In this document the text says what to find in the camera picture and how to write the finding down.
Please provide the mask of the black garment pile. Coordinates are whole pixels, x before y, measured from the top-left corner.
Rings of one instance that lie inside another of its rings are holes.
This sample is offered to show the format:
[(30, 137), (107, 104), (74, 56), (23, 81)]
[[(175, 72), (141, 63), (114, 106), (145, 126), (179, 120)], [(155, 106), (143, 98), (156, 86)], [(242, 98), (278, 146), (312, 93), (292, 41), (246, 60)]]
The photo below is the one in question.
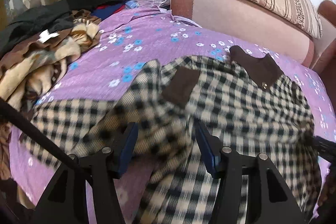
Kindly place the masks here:
[(56, 32), (73, 27), (73, 11), (92, 12), (102, 5), (118, 5), (127, 1), (130, 0), (58, 0), (50, 5), (28, 9), (1, 31), (1, 57), (39, 32)]

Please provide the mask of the pink padded headboard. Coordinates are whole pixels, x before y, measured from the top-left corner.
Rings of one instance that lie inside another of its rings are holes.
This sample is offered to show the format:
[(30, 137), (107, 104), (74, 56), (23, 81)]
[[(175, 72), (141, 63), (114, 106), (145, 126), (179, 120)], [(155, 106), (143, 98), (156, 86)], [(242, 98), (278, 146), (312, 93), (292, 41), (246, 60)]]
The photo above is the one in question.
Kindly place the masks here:
[(314, 44), (294, 24), (249, 0), (170, 0), (173, 15), (266, 47), (309, 67)]

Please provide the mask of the brown beige patterned blanket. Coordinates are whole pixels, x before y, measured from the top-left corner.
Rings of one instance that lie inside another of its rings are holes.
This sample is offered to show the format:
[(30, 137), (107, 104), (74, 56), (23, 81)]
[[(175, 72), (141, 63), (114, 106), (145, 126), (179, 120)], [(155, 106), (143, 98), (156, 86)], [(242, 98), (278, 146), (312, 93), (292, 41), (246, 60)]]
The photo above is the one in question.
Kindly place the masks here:
[(67, 67), (100, 40), (101, 18), (75, 11), (73, 27), (50, 34), (46, 42), (36, 34), (1, 58), (1, 98), (26, 118), (33, 105), (66, 74)]

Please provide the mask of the black cream checked shirt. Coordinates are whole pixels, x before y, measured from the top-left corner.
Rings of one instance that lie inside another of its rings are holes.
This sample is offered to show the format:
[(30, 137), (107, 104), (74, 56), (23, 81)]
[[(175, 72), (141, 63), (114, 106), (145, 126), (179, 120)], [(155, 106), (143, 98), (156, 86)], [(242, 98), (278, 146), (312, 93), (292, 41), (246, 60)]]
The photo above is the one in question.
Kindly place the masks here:
[(306, 144), (314, 118), (301, 86), (270, 55), (258, 59), (238, 46), (230, 54), (228, 62), (196, 55), (166, 65), (150, 60), (116, 102), (43, 103), (34, 107), (32, 124), (65, 153), (87, 156), (136, 122), (134, 154), (152, 156), (157, 166), (135, 223), (209, 222), (218, 182), (201, 161), (196, 121), (240, 154), (267, 154), (310, 219), (321, 173)]

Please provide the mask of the purple floral bed sheet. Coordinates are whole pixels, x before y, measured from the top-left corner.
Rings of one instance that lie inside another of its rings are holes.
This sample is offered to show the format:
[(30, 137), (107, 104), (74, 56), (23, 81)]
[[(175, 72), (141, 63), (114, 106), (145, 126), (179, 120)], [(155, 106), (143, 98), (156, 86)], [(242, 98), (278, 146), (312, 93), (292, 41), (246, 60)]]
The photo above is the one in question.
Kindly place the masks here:
[[(262, 58), (270, 55), (292, 83), (305, 94), (314, 115), (316, 135), (335, 137), (335, 114), (318, 74), (292, 58), (268, 48), (194, 25), (159, 9), (125, 10), (100, 23), (98, 44), (68, 65), (64, 77), (33, 105), (59, 106), (62, 100), (118, 100), (144, 64), (156, 59), (162, 65), (178, 57), (202, 55), (222, 63), (229, 50), (239, 46)], [(146, 186), (149, 165), (136, 168), (141, 178), (118, 189), (123, 207), (134, 223), (207, 223), (218, 183), (206, 172), (198, 147), (174, 176), (158, 187)]]

